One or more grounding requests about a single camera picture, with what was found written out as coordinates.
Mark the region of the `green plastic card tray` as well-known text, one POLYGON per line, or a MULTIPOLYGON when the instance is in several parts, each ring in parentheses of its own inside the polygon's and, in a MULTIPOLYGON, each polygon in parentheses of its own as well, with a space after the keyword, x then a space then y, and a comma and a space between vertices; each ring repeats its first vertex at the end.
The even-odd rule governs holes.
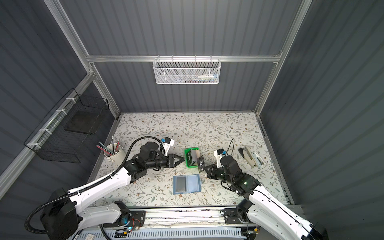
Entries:
POLYGON ((198 147, 185 149, 185 159, 187 168, 197 168, 197 160, 200 157, 200 149, 198 147))

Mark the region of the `black VIP card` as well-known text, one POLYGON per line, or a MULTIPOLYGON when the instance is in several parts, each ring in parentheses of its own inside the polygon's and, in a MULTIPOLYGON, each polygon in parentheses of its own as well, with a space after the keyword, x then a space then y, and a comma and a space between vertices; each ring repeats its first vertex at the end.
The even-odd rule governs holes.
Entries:
POLYGON ((186 177, 177 176, 174 178, 175 192, 183 193, 186 191, 186 177))

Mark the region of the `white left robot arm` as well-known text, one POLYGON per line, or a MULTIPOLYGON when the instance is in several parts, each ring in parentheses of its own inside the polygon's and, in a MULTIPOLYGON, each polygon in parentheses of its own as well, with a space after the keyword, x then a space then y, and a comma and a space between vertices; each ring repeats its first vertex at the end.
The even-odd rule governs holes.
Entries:
POLYGON ((147 142, 132 159, 126 160, 122 167, 111 174, 89 184, 65 192, 55 191, 51 199, 59 198, 43 208, 40 221, 44 234, 51 240, 66 240, 73 234, 97 225, 110 224, 131 230, 137 220, 122 201, 92 208, 90 205, 107 194, 134 183, 144 177, 148 169, 174 168, 184 162, 184 158, 170 154, 172 143, 168 138, 147 142))

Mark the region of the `blue leather card holder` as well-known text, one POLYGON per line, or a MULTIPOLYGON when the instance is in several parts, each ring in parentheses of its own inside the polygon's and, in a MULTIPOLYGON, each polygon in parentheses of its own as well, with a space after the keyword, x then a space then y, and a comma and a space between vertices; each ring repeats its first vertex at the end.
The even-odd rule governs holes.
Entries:
POLYGON ((180 195, 180 194, 189 194, 189 193, 199 193, 202 190, 201 186, 201 179, 200 175, 185 175, 182 177, 186 177, 186 191, 183 193, 176 193, 175 192, 175 184, 174 184, 174 178, 177 176, 173 177, 173 194, 174 195, 180 195))

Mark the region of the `stack of cards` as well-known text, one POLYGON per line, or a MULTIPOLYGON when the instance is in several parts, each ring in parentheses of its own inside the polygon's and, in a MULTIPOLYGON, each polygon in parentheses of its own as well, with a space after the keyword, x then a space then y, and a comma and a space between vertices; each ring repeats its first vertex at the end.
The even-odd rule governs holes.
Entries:
POLYGON ((201 156, 200 150, 198 149, 191 149, 187 154, 187 164, 188 167, 195 167, 197 166, 197 159, 201 156))

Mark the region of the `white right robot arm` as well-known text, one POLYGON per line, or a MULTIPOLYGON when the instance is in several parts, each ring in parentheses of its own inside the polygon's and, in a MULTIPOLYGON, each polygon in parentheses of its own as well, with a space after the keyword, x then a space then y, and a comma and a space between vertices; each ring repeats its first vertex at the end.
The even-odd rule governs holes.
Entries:
POLYGON ((238 218, 254 223, 279 240, 328 240, 327 230, 291 211, 273 197, 253 176, 244 173, 232 156, 224 156, 220 164, 199 164, 207 177, 229 185, 229 189, 243 197, 237 205, 238 218))

